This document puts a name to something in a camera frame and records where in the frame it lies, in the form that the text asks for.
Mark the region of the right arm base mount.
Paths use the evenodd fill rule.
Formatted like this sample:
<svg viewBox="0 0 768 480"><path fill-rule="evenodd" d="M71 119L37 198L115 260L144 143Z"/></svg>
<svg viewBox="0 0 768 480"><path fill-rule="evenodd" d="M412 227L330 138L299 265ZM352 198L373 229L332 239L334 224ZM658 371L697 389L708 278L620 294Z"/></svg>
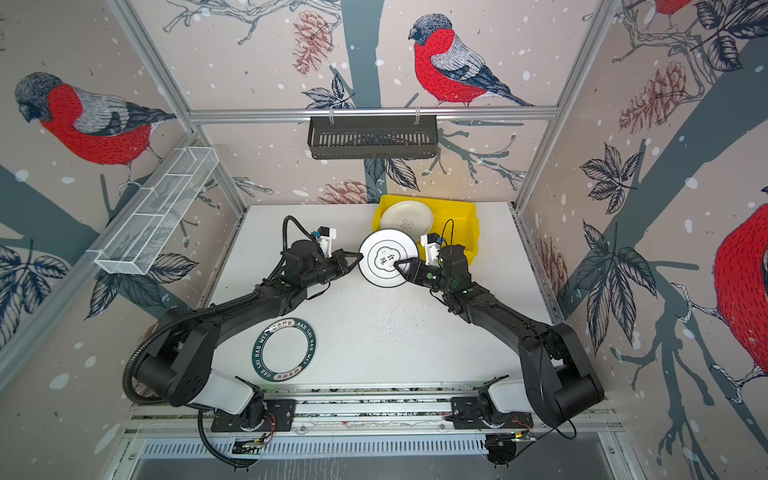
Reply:
<svg viewBox="0 0 768 480"><path fill-rule="evenodd" d="M452 397L450 411L444 420L457 430L523 429L534 426L528 412L498 412L488 401L479 397Z"/></svg>

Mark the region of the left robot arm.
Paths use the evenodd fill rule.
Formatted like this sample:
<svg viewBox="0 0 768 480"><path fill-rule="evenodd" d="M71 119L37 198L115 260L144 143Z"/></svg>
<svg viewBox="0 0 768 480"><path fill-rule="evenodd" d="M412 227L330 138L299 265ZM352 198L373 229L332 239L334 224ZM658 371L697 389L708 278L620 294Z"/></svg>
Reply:
<svg viewBox="0 0 768 480"><path fill-rule="evenodd" d="M127 360L124 394L137 405L243 414L259 402L261 390L215 371L218 347L263 321L287 316L311 298L309 288L346 276L363 258L343 249L325 255L310 240L294 242L282 250L273 272L251 293L161 321Z"/></svg>

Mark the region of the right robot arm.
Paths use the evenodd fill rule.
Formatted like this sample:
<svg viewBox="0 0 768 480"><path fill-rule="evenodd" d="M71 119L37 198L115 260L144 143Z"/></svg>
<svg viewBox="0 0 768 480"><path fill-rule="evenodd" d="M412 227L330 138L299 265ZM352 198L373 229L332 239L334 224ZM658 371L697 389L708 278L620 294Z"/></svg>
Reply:
<svg viewBox="0 0 768 480"><path fill-rule="evenodd" d="M533 412L558 427L605 398L598 375L575 331L533 320L474 281L461 245L440 249L435 265L411 258L394 268L408 282L442 295L448 311L511 348L521 366Z"/></svg>

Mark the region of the plain cream plate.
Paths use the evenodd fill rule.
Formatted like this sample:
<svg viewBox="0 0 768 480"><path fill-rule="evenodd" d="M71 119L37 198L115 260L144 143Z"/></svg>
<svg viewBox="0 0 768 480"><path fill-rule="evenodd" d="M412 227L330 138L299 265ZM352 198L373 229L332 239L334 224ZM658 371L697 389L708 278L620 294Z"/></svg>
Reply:
<svg viewBox="0 0 768 480"><path fill-rule="evenodd" d="M434 214L426 204L409 200L388 207L381 216L379 228L399 230L419 241L430 232L433 223Z"/></svg>

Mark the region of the green lettered rim plate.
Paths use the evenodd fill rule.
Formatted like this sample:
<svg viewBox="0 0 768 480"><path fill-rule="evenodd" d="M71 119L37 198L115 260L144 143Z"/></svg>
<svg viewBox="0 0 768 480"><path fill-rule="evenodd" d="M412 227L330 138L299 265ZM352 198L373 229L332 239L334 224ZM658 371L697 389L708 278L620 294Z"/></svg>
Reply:
<svg viewBox="0 0 768 480"><path fill-rule="evenodd" d="M254 342L251 363L259 378L286 382L298 376L312 362L317 336L305 320L287 317L266 327Z"/></svg>

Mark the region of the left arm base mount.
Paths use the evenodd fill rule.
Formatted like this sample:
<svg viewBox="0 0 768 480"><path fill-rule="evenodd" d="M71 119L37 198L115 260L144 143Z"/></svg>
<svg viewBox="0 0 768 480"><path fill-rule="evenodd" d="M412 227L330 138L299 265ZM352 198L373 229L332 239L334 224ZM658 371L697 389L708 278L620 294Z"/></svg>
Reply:
<svg viewBox="0 0 768 480"><path fill-rule="evenodd" d="M247 407L239 415L217 410L211 430L215 433L289 432L296 406L293 399L268 399Z"/></svg>

